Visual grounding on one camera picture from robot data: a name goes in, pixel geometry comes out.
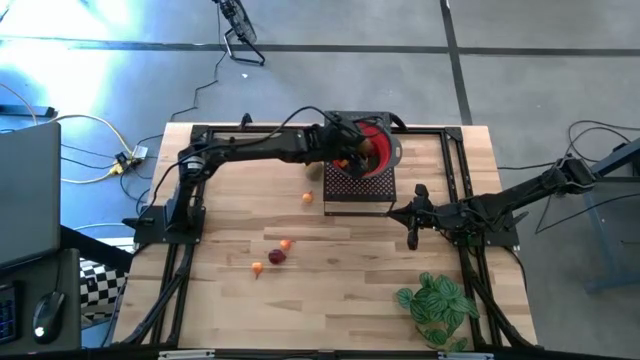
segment green plant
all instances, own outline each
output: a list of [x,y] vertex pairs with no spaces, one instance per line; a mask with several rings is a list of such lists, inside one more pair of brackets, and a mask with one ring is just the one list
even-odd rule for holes
[[478,308],[473,300],[465,297],[460,287],[444,275],[433,279],[429,273],[420,274],[422,288],[415,294],[403,288],[396,292],[398,303],[411,312],[416,330],[432,349],[460,352],[467,346],[466,338],[456,338],[453,333],[464,321],[465,315],[478,318]]

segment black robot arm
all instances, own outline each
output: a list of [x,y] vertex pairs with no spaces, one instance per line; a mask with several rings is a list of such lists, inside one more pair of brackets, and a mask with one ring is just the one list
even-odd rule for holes
[[227,162],[279,159],[287,163],[347,160],[354,177],[368,171],[362,150],[367,138],[357,123],[340,118],[326,126],[312,125],[302,129],[280,129],[269,136],[243,139],[221,138],[214,135],[192,139],[191,144],[178,153],[179,182],[174,195],[165,206],[167,231],[185,231],[197,221],[190,205],[196,187],[209,179],[218,167]]
[[433,205],[426,186],[418,184],[413,201],[388,215],[407,227],[407,245],[415,250],[418,229],[445,231],[449,239],[481,237],[487,232],[510,230],[526,215],[514,219],[512,211],[552,194],[590,191],[595,181],[583,160],[568,155],[531,180],[497,194],[472,196],[456,203]]

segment gray floor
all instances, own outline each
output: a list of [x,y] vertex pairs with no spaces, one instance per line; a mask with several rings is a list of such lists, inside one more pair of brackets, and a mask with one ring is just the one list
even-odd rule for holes
[[[436,0],[246,0],[245,5],[262,44],[447,44]],[[640,30],[635,21],[640,5],[632,0],[450,0],[450,5],[460,46],[640,47],[635,36]],[[23,0],[16,1],[0,23],[0,35],[216,43],[215,15],[209,0]],[[172,112],[190,106],[193,89],[211,81],[220,55],[67,50],[55,43],[11,42],[0,47],[0,81],[35,105],[107,118],[133,145],[161,133]],[[409,123],[461,123],[447,54],[265,55],[265,68],[224,60],[220,83],[200,92],[200,108],[177,121],[239,121],[245,112],[259,121],[277,121],[313,104],[325,109],[389,110]],[[534,164],[561,156],[567,147],[566,129],[579,119],[640,126],[640,57],[463,56],[461,66],[473,123],[490,127],[501,165]],[[1,92],[0,102],[16,100]],[[317,120],[313,114],[300,119]],[[29,124],[0,119],[0,128]],[[120,151],[116,138],[89,120],[65,122],[63,142],[106,154]],[[585,155],[599,158],[619,143],[613,135],[593,132],[579,146]],[[159,142],[148,144],[155,152]],[[96,165],[106,160],[68,149],[63,153]],[[153,163],[145,166],[141,172],[150,174]],[[536,173],[502,172],[503,186]],[[102,172],[64,163],[63,174],[87,179]],[[149,185],[135,176],[128,176],[125,183],[134,194]],[[134,202],[122,194],[118,179],[63,184],[62,189],[65,225],[117,222],[135,214]],[[638,186],[602,186],[595,197],[637,191]],[[640,286],[587,295],[584,283],[605,274],[589,217],[585,214],[534,236],[543,205],[526,209],[530,214],[518,228],[540,344],[555,350],[640,357],[636,340]],[[554,198],[545,223],[584,206],[580,197]],[[640,247],[622,246],[618,239],[633,241],[640,230],[629,221],[637,207],[637,198],[628,199],[600,214],[615,229],[610,235],[618,252],[635,259]],[[87,233],[131,234],[126,228]]]

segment laptop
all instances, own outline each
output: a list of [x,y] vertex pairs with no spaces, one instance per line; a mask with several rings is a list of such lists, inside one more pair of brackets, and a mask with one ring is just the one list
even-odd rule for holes
[[0,134],[0,270],[60,247],[60,124]]

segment wooden tabletop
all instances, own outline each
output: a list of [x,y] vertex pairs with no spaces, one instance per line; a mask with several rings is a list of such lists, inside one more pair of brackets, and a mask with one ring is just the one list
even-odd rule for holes
[[[187,146],[192,125],[167,124],[153,188]],[[487,127],[462,130],[474,193],[500,191]],[[397,204],[411,200],[416,183],[427,186],[434,203],[448,202],[439,139],[399,139],[404,154],[395,170]],[[278,160],[229,163],[207,182],[207,218],[191,270],[180,347],[426,350],[394,292],[418,289],[418,275],[424,271],[461,283],[457,251],[431,230],[421,230],[418,250],[410,251],[406,228],[390,219],[325,217],[322,182],[307,180],[304,170]],[[172,195],[176,181],[173,171],[157,204]],[[311,204],[301,201],[308,191],[316,194]],[[282,265],[271,265],[267,253],[282,239],[295,243]],[[134,259],[116,341],[133,331],[157,298],[166,251],[166,245],[153,245]],[[257,261],[265,270],[256,280],[250,266]],[[535,343],[518,264],[502,248],[487,249],[487,261],[497,303]],[[489,341],[484,307],[479,308],[482,333]],[[467,320],[456,336],[470,336]]]

